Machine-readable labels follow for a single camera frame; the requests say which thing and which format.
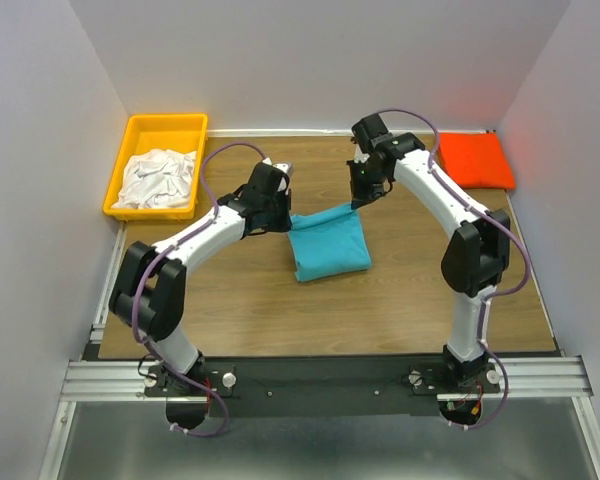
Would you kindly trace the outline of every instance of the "gray floor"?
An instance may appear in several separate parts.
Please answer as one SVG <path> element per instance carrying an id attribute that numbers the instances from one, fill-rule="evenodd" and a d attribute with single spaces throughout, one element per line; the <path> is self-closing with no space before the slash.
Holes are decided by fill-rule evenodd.
<path id="1" fill-rule="evenodd" d="M 79 404 L 60 478 L 595 478 L 568 399 L 511 400 L 462 432 L 409 416 L 237 419 L 214 439 L 171 433 L 156 403 Z"/>

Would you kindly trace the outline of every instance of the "white cloth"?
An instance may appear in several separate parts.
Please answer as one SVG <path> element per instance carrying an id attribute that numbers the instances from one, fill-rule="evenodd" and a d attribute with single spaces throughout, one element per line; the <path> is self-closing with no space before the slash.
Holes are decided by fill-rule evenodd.
<path id="1" fill-rule="evenodd" d="M 113 208 L 181 208 L 189 205 L 196 152 L 154 148 L 133 155 Z"/>

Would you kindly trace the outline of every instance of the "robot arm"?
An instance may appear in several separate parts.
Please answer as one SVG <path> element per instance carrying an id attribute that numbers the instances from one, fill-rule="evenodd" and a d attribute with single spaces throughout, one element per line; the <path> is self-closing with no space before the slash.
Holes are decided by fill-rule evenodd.
<path id="1" fill-rule="evenodd" d="M 291 174 L 291 164 L 272 165 L 266 159 L 256 164 L 245 185 L 219 199 L 217 211 L 214 208 L 196 223 L 153 246 L 135 242 L 127 250 L 109 309 L 131 326 L 133 297 L 140 277 L 157 255 L 176 245 L 158 264 L 155 286 L 144 287 L 138 326 L 152 349 L 178 372 L 194 375 L 194 366 L 201 363 L 198 349 L 180 326 L 186 278 L 215 253 L 254 231 L 290 230 Z M 182 239 L 214 218 L 208 228 L 180 245 Z"/>
<path id="2" fill-rule="evenodd" d="M 352 208 L 385 196 L 398 182 L 431 211 L 442 225 L 449 246 L 442 259 L 442 274 L 453 290 L 454 314 L 451 338 L 443 356 L 458 385 L 471 383 L 484 372 L 487 357 L 478 342 L 486 337 L 488 301 L 509 264 L 509 239 L 490 223 L 471 213 L 433 177 L 429 152 L 413 134 L 394 136 L 379 115 L 362 119 L 352 129 L 357 143 L 351 173 Z M 509 228 L 506 212 L 489 210 L 467 195 L 437 166 L 437 173 L 457 194 L 478 211 Z M 385 190 L 385 183 L 390 188 Z"/>

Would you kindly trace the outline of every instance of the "folded cloth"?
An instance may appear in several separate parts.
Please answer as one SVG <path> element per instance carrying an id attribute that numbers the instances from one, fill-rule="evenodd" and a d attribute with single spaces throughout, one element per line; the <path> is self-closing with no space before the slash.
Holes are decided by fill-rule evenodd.
<path id="1" fill-rule="evenodd" d="M 463 188 L 516 187 L 495 133 L 441 133 L 442 168 Z"/>
<path id="2" fill-rule="evenodd" d="M 299 282 L 371 267 L 360 216 L 350 204 L 309 216 L 293 215 L 291 223 L 288 235 Z"/>
<path id="3" fill-rule="evenodd" d="M 189 205 L 196 152 L 154 148 L 133 155 L 113 208 L 180 208 Z"/>

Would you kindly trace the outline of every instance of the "white wall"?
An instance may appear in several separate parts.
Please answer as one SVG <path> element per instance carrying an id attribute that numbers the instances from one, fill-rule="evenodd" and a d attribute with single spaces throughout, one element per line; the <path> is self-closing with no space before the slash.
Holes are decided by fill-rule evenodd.
<path id="1" fill-rule="evenodd" d="M 66 0 L 0 1 L 0 479 L 37 478 L 114 240 L 126 112 Z"/>
<path id="2" fill-rule="evenodd" d="M 332 129 L 387 106 L 495 128 L 568 3 L 71 0 L 131 113 Z"/>
<path id="3" fill-rule="evenodd" d="M 600 1 L 572 2 L 499 134 L 558 343 L 583 355 L 600 424 Z"/>

